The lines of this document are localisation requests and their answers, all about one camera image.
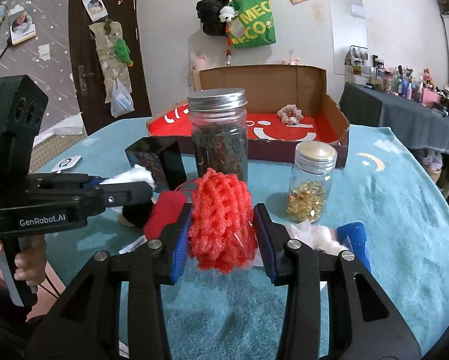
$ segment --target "wooden door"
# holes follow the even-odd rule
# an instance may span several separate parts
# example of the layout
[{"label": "wooden door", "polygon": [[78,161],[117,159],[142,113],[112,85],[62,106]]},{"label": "wooden door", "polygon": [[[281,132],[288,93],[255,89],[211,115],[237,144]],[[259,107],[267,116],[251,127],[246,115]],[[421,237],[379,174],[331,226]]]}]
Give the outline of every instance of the wooden door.
[{"label": "wooden door", "polygon": [[[96,43],[89,25],[92,23],[84,8],[82,0],[69,0],[69,47],[73,79],[76,86],[76,95],[82,112],[84,126],[88,134],[113,123],[119,119],[151,116],[146,82],[144,79],[143,61],[139,46],[137,31],[136,0],[103,0],[108,17],[120,22],[123,29],[123,38],[126,41],[133,66],[129,67],[134,111],[120,117],[111,115],[110,104],[105,104],[106,90],[104,76],[101,70]],[[85,76],[81,79],[86,84],[86,92],[82,92],[78,67],[84,65]]]}]

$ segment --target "metal lid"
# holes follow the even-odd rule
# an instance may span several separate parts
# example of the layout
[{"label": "metal lid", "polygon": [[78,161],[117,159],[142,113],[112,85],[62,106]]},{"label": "metal lid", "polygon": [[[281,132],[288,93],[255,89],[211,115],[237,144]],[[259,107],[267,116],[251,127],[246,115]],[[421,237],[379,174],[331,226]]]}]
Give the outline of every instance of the metal lid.
[{"label": "metal lid", "polygon": [[244,96],[244,89],[223,88],[199,91],[188,96],[190,111],[226,111],[243,107],[248,104]]},{"label": "metal lid", "polygon": [[306,172],[323,174],[336,166],[338,152],[324,142],[308,140],[298,143],[295,151],[295,163]]}]

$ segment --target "mirror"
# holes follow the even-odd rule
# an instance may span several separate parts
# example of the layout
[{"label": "mirror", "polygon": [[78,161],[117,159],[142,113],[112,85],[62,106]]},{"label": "mirror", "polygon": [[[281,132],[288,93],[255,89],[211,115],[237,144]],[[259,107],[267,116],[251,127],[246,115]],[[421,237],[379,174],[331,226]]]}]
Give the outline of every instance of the mirror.
[{"label": "mirror", "polygon": [[362,0],[329,0],[333,27],[334,72],[345,74],[351,46],[367,48],[368,37]]}]

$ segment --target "black box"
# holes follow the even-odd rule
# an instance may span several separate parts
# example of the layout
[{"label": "black box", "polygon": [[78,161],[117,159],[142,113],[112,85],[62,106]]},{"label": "black box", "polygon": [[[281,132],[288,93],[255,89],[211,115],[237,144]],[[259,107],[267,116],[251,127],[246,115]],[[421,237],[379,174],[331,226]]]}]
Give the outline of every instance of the black box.
[{"label": "black box", "polygon": [[172,191],[187,180],[178,142],[170,137],[143,137],[125,151],[130,165],[148,169],[155,192]]}]

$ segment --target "screw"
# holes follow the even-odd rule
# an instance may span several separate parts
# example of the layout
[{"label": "screw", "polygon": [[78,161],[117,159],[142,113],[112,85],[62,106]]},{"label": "screw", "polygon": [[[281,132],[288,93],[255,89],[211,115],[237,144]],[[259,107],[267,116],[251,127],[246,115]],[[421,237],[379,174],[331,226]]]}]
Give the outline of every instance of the screw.
[{"label": "screw", "polygon": [[150,239],[148,241],[148,247],[150,249],[159,249],[161,246],[163,246],[163,243],[159,239]]},{"label": "screw", "polygon": [[343,253],[341,253],[341,257],[346,261],[353,261],[355,259],[355,254],[350,250],[344,250]]},{"label": "screw", "polygon": [[108,253],[105,251],[98,251],[94,254],[93,258],[95,261],[104,261],[108,258]]},{"label": "screw", "polygon": [[301,242],[297,239],[290,239],[288,241],[288,247],[291,249],[299,249],[301,247]]}]

